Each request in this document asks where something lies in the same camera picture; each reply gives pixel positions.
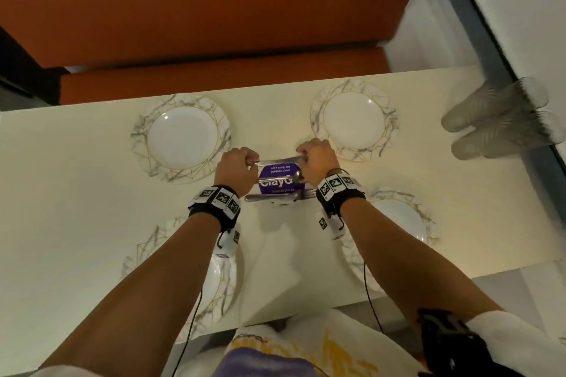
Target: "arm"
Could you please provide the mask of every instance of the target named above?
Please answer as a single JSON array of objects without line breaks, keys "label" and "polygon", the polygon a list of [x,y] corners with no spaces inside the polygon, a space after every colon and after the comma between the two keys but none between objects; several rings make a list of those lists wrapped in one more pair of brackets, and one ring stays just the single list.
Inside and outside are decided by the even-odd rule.
[{"label": "arm", "polygon": [[[313,139],[297,148],[307,152],[302,174],[318,185],[340,165],[327,140]],[[451,311],[465,321],[501,308],[454,264],[408,234],[362,198],[342,205],[342,217],[372,276],[402,311],[417,324],[420,308]]]},{"label": "arm", "polygon": [[[242,197],[258,180],[258,154],[234,149],[215,185]],[[220,223],[195,214],[118,284],[41,365],[72,365],[104,376],[159,376],[206,277]]]}]

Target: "purple sign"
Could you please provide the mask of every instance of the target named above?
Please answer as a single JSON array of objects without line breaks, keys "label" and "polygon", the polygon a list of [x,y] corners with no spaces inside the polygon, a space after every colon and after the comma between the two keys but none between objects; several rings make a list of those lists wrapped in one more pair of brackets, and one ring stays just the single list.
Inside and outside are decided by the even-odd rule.
[{"label": "purple sign", "polygon": [[[272,164],[265,166],[259,177],[295,176],[300,170],[301,168],[294,163]],[[305,184],[295,183],[293,179],[259,182],[259,190],[262,194],[289,194],[298,189],[305,189]]]}]

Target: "wristband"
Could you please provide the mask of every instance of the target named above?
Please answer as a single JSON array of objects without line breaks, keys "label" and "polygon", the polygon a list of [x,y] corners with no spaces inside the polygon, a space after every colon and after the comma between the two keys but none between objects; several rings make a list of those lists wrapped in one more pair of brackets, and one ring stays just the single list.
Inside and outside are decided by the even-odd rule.
[{"label": "wristband", "polygon": [[316,198],[322,204],[326,214],[337,215],[340,219],[340,208],[350,198],[365,198],[362,187],[349,174],[331,174],[322,179],[316,188]]},{"label": "wristband", "polygon": [[228,231],[236,226],[240,214],[240,199],[232,188],[226,185],[215,185],[203,189],[192,199],[188,206],[188,216],[197,213],[208,213],[220,222],[220,232]]}]

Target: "person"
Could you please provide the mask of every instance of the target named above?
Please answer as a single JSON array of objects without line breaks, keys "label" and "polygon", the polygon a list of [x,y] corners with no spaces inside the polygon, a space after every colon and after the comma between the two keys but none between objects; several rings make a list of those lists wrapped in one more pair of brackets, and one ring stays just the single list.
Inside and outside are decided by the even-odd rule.
[{"label": "person", "polygon": [[[297,152],[308,156],[300,165],[312,185],[340,167],[327,140],[305,142]],[[258,182],[258,159],[248,148],[225,153],[215,185],[243,197]],[[450,261],[364,198],[347,199],[340,213],[371,274],[416,328],[419,309],[448,310],[485,340],[495,362],[527,377],[565,372],[565,346],[503,311]],[[159,376],[198,298],[220,227],[208,213],[189,217],[96,306],[35,377]],[[294,316],[279,332],[266,324],[241,328],[227,348],[212,351],[185,374],[389,377],[424,371],[385,335],[336,310]]]}]

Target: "person's right arm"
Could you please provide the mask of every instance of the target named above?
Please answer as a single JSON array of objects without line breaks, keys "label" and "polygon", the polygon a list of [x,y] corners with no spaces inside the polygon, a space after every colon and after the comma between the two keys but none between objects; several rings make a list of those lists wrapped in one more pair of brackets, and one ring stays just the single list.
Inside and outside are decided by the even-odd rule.
[{"label": "person's right arm", "polygon": [[[302,174],[318,185],[329,171],[339,168],[327,140],[313,139],[297,148],[308,154]],[[501,310],[448,259],[408,234],[363,198],[351,198],[341,215],[372,276],[402,311],[417,325],[421,308],[448,310],[469,321],[491,310]]]}]

